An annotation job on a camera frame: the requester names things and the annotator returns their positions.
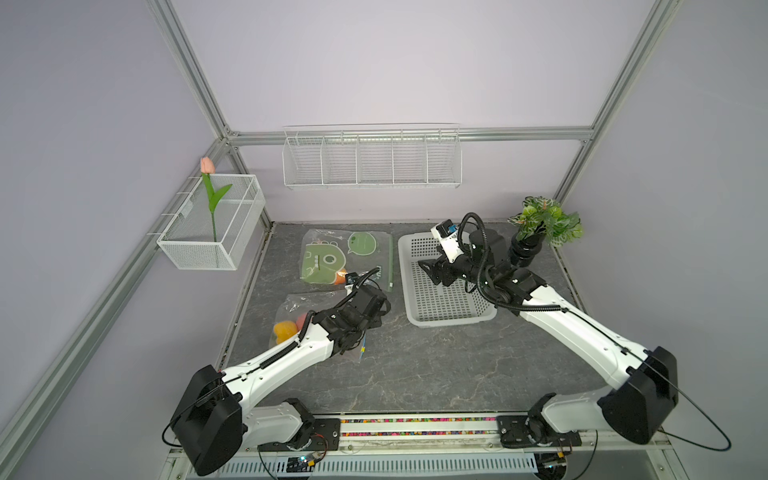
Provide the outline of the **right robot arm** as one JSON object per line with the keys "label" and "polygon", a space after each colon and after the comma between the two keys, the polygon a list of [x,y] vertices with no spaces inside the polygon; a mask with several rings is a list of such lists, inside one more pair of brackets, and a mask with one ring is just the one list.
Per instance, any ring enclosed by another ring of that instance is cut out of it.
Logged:
{"label": "right robot arm", "polygon": [[505,428],[507,448],[546,446],[582,430],[613,431],[647,444],[677,406],[677,360],[666,349],[648,350],[605,328],[567,301],[543,278],[511,265],[496,231],[461,231],[446,220],[431,229],[438,257],[420,268],[436,285],[461,279],[476,293],[541,328],[584,360],[604,387],[579,394],[544,395],[516,426]]}

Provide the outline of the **red peach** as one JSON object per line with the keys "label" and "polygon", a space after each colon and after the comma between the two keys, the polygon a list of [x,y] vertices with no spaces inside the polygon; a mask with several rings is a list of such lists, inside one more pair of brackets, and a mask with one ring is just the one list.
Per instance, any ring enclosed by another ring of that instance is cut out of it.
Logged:
{"label": "red peach", "polygon": [[310,323],[309,313],[305,312],[300,314],[295,320],[297,331],[298,332],[305,331],[309,323]]}

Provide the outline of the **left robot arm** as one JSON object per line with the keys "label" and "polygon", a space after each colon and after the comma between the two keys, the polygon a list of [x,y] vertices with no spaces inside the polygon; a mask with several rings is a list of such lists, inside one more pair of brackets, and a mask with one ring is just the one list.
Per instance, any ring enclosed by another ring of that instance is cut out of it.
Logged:
{"label": "left robot arm", "polygon": [[354,286],[334,306],[308,312],[296,334],[264,353],[224,370],[207,365],[195,372],[168,423],[195,473],[214,473],[245,447],[309,446],[315,417],[300,400],[274,406],[262,400],[309,367],[357,348],[390,308],[377,286]]}

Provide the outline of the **orange-red peach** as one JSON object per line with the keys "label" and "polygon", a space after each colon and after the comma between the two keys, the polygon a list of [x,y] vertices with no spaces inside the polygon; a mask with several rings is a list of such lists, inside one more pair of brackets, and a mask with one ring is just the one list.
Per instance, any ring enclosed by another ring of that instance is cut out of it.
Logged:
{"label": "orange-red peach", "polygon": [[340,270],[335,274],[335,285],[345,285],[346,284],[346,276],[347,272],[345,270]]}

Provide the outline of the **green printed zip-top bag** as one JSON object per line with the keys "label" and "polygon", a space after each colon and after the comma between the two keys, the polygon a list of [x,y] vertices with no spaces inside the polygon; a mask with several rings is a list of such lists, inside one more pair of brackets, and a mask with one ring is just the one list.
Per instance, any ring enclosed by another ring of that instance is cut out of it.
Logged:
{"label": "green printed zip-top bag", "polygon": [[310,229],[302,240],[299,278],[305,283],[335,285],[340,270],[360,275],[378,267],[371,280],[393,288],[394,246],[391,234],[370,230]]}

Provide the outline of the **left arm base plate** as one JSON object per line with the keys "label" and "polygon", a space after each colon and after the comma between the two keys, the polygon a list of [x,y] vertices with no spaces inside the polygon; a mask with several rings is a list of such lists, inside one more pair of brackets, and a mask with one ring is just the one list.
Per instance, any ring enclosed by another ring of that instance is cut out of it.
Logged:
{"label": "left arm base plate", "polygon": [[319,418],[311,427],[301,427],[287,443],[270,442],[260,445],[262,452],[337,451],[341,440],[341,420],[337,417]]}

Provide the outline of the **yellow peach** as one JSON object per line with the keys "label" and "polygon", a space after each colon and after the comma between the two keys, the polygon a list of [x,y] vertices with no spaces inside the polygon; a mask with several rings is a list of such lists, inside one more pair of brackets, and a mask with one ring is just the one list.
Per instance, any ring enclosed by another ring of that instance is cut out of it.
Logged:
{"label": "yellow peach", "polygon": [[273,327],[273,339],[276,344],[281,344],[298,333],[298,328],[293,321],[282,321]]}

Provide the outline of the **clear blue-zipper bag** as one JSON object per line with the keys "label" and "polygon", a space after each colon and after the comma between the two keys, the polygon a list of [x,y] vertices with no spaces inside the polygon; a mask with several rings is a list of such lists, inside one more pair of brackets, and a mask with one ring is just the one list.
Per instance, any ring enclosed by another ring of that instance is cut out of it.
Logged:
{"label": "clear blue-zipper bag", "polygon": [[259,366],[302,370],[357,349],[371,328],[381,323],[385,297],[367,287],[346,295],[332,307],[309,310],[295,335],[278,344]]}

